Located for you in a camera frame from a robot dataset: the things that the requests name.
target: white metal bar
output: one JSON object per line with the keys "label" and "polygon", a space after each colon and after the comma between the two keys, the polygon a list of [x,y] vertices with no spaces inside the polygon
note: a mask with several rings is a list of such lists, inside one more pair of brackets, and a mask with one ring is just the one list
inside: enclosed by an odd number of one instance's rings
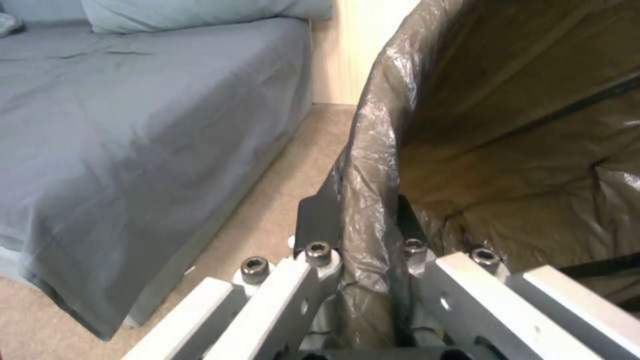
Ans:
{"label": "white metal bar", "polygon": [[228,282],[205,278],[189,293],[169,314],[165,316],[123,360],[165,360],[187,357],[194,352],[206,350],[208,344],[199,344],[197,348],[185,346],[196,338],[196,333],[205,322],[211,322],[214,328],[199,334],[200,338],[210,339],[213,343],[232,319],[234,311],[242,308],[244,293]]}
{"label": "white metal bar", "polygon": [[507,358],[599,359],[462,253],[428,263],[420,288],[428,311],[460,340],[485,337]]}
{"label": "white metal bar", "polygon": [[283,259],[205,360],[272,359],[279,351],[297,350],[324,300],[321,294],[314,269]]}
{"label": "white metal bar", "polygon": [[551,266],[507,284],[604,358],[640,358],[640,322]]}

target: wall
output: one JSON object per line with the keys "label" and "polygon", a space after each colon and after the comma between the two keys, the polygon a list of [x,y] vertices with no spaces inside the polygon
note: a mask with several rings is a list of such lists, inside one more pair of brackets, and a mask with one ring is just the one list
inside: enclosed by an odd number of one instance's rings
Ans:
{"label": "wall", "polygon": [[420,0],[333,0],[333,20],[314,22],[314,102],[357,104],[371,65]]}

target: hole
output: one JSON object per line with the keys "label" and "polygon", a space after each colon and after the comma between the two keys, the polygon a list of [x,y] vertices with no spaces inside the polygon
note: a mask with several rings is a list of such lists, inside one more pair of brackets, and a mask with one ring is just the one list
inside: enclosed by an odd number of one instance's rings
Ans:
{"label": "hole", "polygon": [[256,269],[262,266],[262,260],[260,259],[251,259],[246,262],[246,267],[249,269]]}
{"label": "hole", "polygon": [[302,360],[329,360],[329,358],[322,354],[307,354]]}
{"label": "hole", "polygon": [[476,251],[476,256],[483,260],[494,260],[495,255],[488,250],[478,250]]}
{"label": "hole", "polygon": [[440,360],[473,360],[466,352],[451,348],[440,354]]}
{"label": "hole", "polygon": [[300,313],[305,315],[309,310],[309,303],[306,300],[302,300],[302,304],[300,304]]}
{"label": "hole", "polygon": [[316,243],[311,245],[311,251],[324,251],[324,244]]}
{"label": "hole", "polygon": [[442,305],[442,307],[446,310],[446,311],[451,311],[451,305],[449,304],[449,302],[447,301],[447,299],[445,298],[445,295],[442,295],[440,297],[440,305]]}

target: beige carpet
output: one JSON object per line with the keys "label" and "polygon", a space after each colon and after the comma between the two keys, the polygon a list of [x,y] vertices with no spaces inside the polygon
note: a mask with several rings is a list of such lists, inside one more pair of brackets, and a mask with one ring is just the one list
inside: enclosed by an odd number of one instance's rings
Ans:
{"label": "beige carpet", "polygon": [[272,164],[148,324],[122,328],[108,343],[93,337],[38,291],[0,278],[3,360],[120,359],[205,276],[229,280],[244,258],[288,255],[298,201],[319,188],[346,143],[352,107],[314,106]]}

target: bed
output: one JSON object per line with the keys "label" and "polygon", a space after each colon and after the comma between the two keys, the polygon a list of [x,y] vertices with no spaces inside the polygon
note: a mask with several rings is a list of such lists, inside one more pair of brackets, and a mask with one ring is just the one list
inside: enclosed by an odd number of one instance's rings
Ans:
{"label": "bed", "polygon": [[0,275],[108,340],[149,318],[304,118],[310,35],[289,18],[102,35],[63,10],[0,38]]}

